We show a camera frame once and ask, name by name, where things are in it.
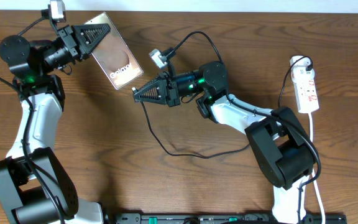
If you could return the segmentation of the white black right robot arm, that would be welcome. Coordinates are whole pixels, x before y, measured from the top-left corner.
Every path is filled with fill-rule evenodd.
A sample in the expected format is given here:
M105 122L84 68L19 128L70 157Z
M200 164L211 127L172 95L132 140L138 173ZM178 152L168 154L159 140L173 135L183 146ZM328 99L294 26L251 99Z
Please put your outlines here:
M316 148L290 108L263 109L237 99L228 91L227 76L225 65L212 61L179 75L169 68L132 91L136 102L169 107L180 105L186 96L196 97L202 117L245 134L273 185L274 219L301 223L306 217L305 187L313 181L313 167L321 165Z

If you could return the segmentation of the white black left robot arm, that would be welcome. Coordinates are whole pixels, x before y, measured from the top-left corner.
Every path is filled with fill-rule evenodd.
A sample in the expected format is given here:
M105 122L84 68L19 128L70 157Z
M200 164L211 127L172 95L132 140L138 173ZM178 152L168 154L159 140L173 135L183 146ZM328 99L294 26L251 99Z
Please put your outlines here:
M65 26L57 38L29 41L22 34L0 43L14 75L22 118L16 140L0 160L0 203L10 223L109 223L98 202L80 199L53 149L65 92L54 74L88 58L109 33L107 24Z

